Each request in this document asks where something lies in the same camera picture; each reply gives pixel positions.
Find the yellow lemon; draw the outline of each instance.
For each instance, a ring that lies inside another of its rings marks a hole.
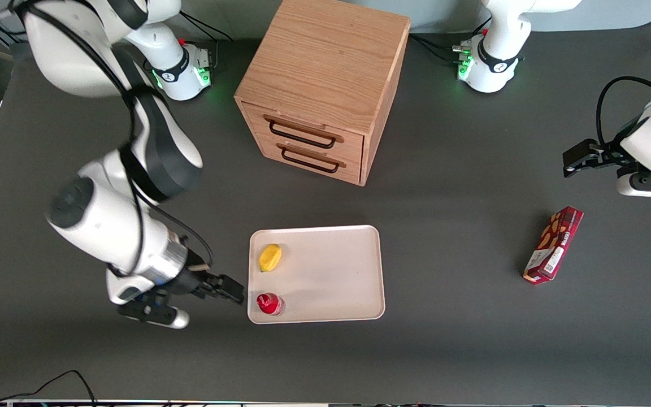
[[[271,271],[276,268],[282,254],[283,251],[279,245],[275,243],[267,245],[263,253],[261,253],[261,258],[258,260],[261,271]]]

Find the wooden drawer cabinet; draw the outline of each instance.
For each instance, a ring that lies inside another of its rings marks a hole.
[[[338,0],[283,0],[235,93],[263,155],[365,185],[409,26]]]

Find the white tray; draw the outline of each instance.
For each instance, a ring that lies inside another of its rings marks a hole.
[[[263,248],[283,250],[273,271],[261,272]],[[274,293],[285,301],[278,316],[255,299]],[[258,230],[250,238],[248,318],[255,324],[377,319],[385,311],[378,231],[370,225]]]

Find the red bottle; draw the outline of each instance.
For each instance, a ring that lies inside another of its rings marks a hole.
[[[285,301],[273,293],[260,294],[256,302],[261,311],[269,315],[280,315],[285,309]]]

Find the black metal handle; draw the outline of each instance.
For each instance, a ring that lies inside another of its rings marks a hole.
[[[331,139],[331,142],[329,142],[328,144],[323,144],[322,142],[312,141],[312,140],[308,140],[307,138],[295,136],[293,134],[290,134],[289,132],[277,131],[276,129],[273,128],[276,122],[274,120],[270,120],[270,123],[271,123],[270,125],[271,132],[273,134],[277,134],[278,136],[286,137],[291,140],[295,140],[299,142],[305,142],[305,144],[310,144],[311,146],[319,147],[321,149],[331,149],[336,144],[335,137],[329,137]]]
[[[286,151],[290,151],[289,149],[287,149],[287,148],[285,148],[283,146],[279,146],[279,147],[281,148],[281,155],[282,155],[284,160],[294,162],[294,163],[300,164],[300,165],[305,165],[305,167],[313,168],[313,170],[323,171],[323,172],[328,173],[328,174],[335,174],[336,171],[338,171],[338,167],[340,167],[340,164],[337,163],[337,162],[328,162],[328,164],[333,164],[333,165],[336,166],[331,170],[331,169],[328,169],[328,168],[319,167],[318,165],[315,165],[315,164],[310,164],[310,162],[305,162],[305,161],[302,161],[302,160],[299,160],[299,159],[294,159],[292,157],[288,157],[287,155],[285,155]],[[316,159],[315,157],[310,157],[309,155],[306,155],[306,157],[311,158],[311,159]]]

